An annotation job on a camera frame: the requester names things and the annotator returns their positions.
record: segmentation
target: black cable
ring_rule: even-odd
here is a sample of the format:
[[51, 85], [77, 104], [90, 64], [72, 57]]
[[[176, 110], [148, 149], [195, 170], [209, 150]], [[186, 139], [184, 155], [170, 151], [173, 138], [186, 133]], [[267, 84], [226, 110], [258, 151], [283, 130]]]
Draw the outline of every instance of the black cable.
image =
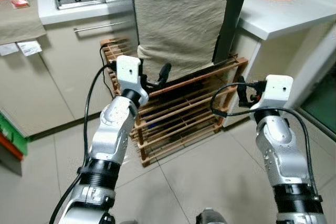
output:
[[[103, 55], [101, 54], [101, 50], [102, 50], [105, 46], [107, 46], [108, 44], [109, 44], [109, 43], [105, 43], [105, 44], [101, 45], [101, 47], [100, 47], [100, 49], [99, 49], [100, 59], [101, 59], [101, 63], [102, 63], [103, 66], [105, 65], [105, 63], [104, 63]], [[106, 83], [106, 81], [105, 81], [105, 73], [104, 73], [104, 71], [103, 71], [103, 82], [104, 82], [105, 86], [108, 88], [108, 90], [110, 91], [111, 97], [112, 97], [112, 99], [113, 99], [113, 93], [112, 93], [110, 87], [107, 85], [107, 83]]]
[[293, 115], [299, 121], [299, 123], [300, 123], [300, 125], [302, 127], [302, 130], [303, 130], [303, 133], [304, 133], [304, 139], [305, 139], [305, 144], [306, 144], [306, 155], [307, 155], [308, 173], [309, 173], [309, 176], [310, 176], [311, 186], [313, 188], [315, 196], [319, 196], [318, 191], [317, 191], [317, 187], [316, 187], [316, 183], [315, 183], [315, 179], [314, 179], [314, 174], [313, 174], [308, 131], [307, 131], [306, 125], [303, 122], [303, 120], [301, 119], [301, 117], [296, 112], [294, 112], [293, 110], [285, 109], [285, 108], [277, 108], [277, 107], [257, 108], [257, 109], [254, 109], [254, 110], [247, 110], [247, 111], [237, 112], [237, 113], [226, 113], [226, 112], [222, 112], [222, 111], [214, 109], [213, 108], [213, 103], [214, 103], [214, 101], [215, 101], [216, 96], [218, 95], [218, 93], [221, 92], [223, 89], [226, 89], [227, 87], [236, 86], [236, 85], [245, 85], [245, 86], [248, 86], [248, 87], [253, 87], [252, 83], [244, 83], [244, 82], [234, 82], [234, 83], [230, 83], [230, 84], [227, 84], [227, 85], [224, 85], [224, 86], [220, 87], [217, 90], [217, 92], [212, 96], [212, 99], [211, 99], [211, 102], [210, 102], [210, 109], [211, 109], [211, 111], [214, 114], [217, 114], [217, 115], [222, 116], [222, 117], [244, 115], [244, 114], [254, 113], [254, 112], [257, 112], [257, 111], [266, 111], [266, 110], [285, 111], [285, 112]]
[[[99, 78], [100, 74], [102, 72], [104, 72], [105, 68], [111, 67], [110, 64], [104, 65], [103, 67], [101, 67], [99, 69], [99, 71], [97, 72], [96, 76], [94, 77], [88, 96], [86, 98], [86, 103], [85, 103], [85, 111], [84, 111], [84, 130], [83, 130], [83, 138], [84, 138], [84, 158], [83, 158], [83, 166], [86, 166], [88, 164], [89, 161], [89, 157], [88, 157], [88, 135], [87, 135], [87, 129], [88, 129], [88, 121], [89, 121], [89, 104], [90, 104], [90, 99], [91, 99], [91, 95], [93, 92], [93, 88], [95, 87], [95, 84], [97, 82], [97, 79]], [[49, 224], [54, 224], [57, 213], [59, 211], [59, 209], [61, 208], [61, 206], [63, 205], [64, 201], [66, 200], [66, 198], [68, 197], [68, 195], [70, 194], [70, 192], [73, 190], [73, 188], [77, 185], [77, 183], [79, 182], [79, 180], [81, 179], [81, 174], [78, 174], [77, 177], [75, 178], [75, 180], [71, 183], [71, 185], [68, 187], [68, 189], [65, 191], [65, 193], [63, 194], [63, 196], [61, 197], [61, 199], [59, 200], [58, 204], [56, 205]]]

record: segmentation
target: cabinet handle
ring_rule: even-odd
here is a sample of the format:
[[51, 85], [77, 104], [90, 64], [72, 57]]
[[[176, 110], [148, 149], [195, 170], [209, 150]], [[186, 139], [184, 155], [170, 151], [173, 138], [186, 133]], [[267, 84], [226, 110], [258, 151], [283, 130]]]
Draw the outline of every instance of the cabinet handle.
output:
[[88, 30], [93, 30], [93, 29], [98, 29], [98, 28], [103, 28], [103, 27], [116, 26], [116, 25], [121, 25], [121, 24], [125, 24], [125, 23], [128, 23], [128, 22], [129, 21], [122, 21], [122, 22], [110, 23], [110, 24], [101, 25], [101, 26], [87, 27], [87, 28], [82, 28], [82, 29], [74, 28], [73, 30], [74, 30], [75, 33], [79, 33], [80, 31], [88, 31]]

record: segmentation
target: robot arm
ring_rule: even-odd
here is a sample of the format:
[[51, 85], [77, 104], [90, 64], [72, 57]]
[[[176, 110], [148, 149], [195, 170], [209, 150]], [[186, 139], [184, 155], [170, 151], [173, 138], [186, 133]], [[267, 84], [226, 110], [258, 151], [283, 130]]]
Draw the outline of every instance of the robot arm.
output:
[[115, 97], [100, 114], [100, 125], [93, 136], [89, 162], [80, 167], [79, 183], [74, 187], [59, 224], [115, 224], [108, 214], [113, 207], [120, 166], [124, 160], [128, 136], [133, 129], [140, 105], [148, 102], [148, 92], [166, 83], [170, 64], [166, 64], [156, 83], [142, 74], [140, 59], [117, 58], [116, 72], [121, 95]]
[[[249, 104], [254, 104], [251, 110], [282, 108], [288, 100], [292, 82], [289, 76], [269, 75], [266, 85], [257, 86], [263, 87], [264, 91]], [[277, 224], [326, 224], [321, 197], [312, 188], [307, 161], [297, 148], [288, 121], [278, 110], [260, 110], [250, 116], [257, 123], [256, 144], [264, 157], [265, 170], [274, 190], [279, 211]]]

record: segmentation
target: green object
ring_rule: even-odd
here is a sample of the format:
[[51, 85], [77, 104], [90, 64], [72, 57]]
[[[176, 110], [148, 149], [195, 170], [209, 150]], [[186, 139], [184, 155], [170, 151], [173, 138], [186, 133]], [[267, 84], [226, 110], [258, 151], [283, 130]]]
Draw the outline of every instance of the green object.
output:
[[334, 67], [301, 106], [336, 134], [336, 68]]
[[29, 138], [23, 137], [19, 131], [0, 113], [0, 132], [25, 156], [28, 154]]

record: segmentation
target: white countertop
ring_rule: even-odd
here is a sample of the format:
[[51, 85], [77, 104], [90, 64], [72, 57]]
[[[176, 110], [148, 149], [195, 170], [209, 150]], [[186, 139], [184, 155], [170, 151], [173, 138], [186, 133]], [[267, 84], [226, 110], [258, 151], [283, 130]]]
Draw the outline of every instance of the white countertop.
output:
[[267, 40], [336, 20], [336, 0], [244, 0], [238, 25]]
[[[238, 25], [267, 40], [336, 20], [336, 0], [245, 0]], [[43, 25], [131, 10], [131, 1], [113, 1], [58, 10], [55, 0], [38, 0]]]
[[55, 0], [38, 0], [38, 13], [43, 25], [115, 14], [131, 9], [132, 1], [111, 1], [109, 4], [59, 10], [56, 7]]

